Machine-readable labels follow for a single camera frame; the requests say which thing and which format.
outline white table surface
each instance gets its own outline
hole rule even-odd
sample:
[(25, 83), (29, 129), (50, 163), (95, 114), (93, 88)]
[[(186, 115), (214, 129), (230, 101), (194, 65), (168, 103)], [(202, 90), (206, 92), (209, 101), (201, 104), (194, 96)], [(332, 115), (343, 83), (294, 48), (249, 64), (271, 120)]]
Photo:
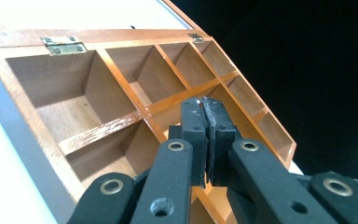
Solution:
[[(92, 6), (77, 4), (76, 11), (95, 11), (81, 15), (81, 20), (73, 20), (74, 11), (52, 17), (50, 6), (46, 16), (33, 14), (30, 7), (46, 7), (35, 4), (36, 1), (0, 0), (0, 17), (7, 29), (43, 28), (43, 29), (187, 29), (188, 25), (180, 21), (159, 0), (104, 1), (93, 0)], [(72, 7), (69, 1), (49, 1), (50, 4)], [(27, 10), (9, 10), (11, 8)], [(291, 172), (301, 173), (293, 163)], [(11, 145), (5, 130), (0, 125), (0, 223), (56, 223), (54, 216), (41, 197), (21, 162), (15, 148)]]

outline white surface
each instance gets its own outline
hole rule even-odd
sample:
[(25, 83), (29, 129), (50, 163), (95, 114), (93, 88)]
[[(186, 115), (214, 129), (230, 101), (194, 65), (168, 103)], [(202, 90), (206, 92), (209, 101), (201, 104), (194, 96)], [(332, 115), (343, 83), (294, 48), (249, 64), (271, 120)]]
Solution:
[(8, 29), (189, 29), (161, 0), (0, 0), (0, 20)]
[(1, 125), (0, 223), (56, 223)]

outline wooden box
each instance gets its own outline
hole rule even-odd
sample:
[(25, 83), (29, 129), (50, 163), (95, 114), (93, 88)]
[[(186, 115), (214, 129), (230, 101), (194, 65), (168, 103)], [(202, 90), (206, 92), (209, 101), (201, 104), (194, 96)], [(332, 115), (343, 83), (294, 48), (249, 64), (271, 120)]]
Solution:
[[(96, 177), (149, 168), (189, 97), (222, 101), (243, 137), (292, 161), (296, 143), (243, 74), (165, 4), (193, 29), (0, 34), (0, 122), (59, 222)], [(40, 39), (72, 35), (87, 52), (51, 56)], [(193, 188), (191, 202), (191, 222), (235, 222), (225, 188)]]

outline black background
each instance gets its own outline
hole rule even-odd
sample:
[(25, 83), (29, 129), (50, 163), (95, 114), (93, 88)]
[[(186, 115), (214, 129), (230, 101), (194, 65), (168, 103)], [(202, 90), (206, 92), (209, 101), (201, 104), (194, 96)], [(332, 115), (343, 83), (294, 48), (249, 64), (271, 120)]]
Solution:
[(293, 136), (306, 175), (358, 179), (358, 1), (172, 1)]

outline brass hinge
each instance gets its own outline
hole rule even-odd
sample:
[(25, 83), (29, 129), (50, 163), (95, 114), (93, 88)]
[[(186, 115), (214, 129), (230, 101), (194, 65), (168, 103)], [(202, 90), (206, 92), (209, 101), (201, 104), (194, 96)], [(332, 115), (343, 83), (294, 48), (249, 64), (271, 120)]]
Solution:
[(64, 55), (87, 52), (83, 42), (75, 36), (41, 37), (51, 55)]
[(188, 34), (188, 36), (190, 36), (191, 38), (193, 38), (195, 43), (202, 43), (204, 42), (202, 36), (198, 35), (198, 34)]

